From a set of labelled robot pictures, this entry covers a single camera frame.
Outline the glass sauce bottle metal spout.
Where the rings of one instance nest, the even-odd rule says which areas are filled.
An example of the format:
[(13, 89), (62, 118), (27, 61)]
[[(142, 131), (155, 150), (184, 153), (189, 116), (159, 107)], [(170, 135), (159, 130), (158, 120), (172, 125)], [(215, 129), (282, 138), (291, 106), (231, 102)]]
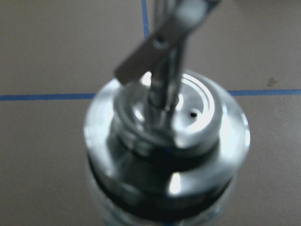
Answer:
[(158, 0), (155, 30), (93, 98), (87, 179), (106, 226), (212, 226), (250, 146), (237, 101), (184, 70), (188, 36), (217, 0)]

